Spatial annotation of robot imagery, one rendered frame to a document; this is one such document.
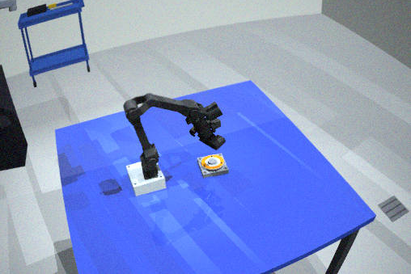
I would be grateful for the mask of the yellow round plate with holes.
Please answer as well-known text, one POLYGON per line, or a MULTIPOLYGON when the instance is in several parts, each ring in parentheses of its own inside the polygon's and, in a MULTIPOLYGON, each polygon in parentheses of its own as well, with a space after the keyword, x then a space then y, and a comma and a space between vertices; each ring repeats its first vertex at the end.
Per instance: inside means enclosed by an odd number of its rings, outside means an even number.
POLYGON ((216 169, 223 166, 224 160, 221 157, 217 156, 217 155, 210 155, 210 156, 207 156, 207 157, 203 158, 202 161, 201 161, 201 164, 205 169, 216 170, 216 169), (215 164, 209 164, 209 159, 211 159, 211 157, 215 158, 217 160, 217 162, 215 164))

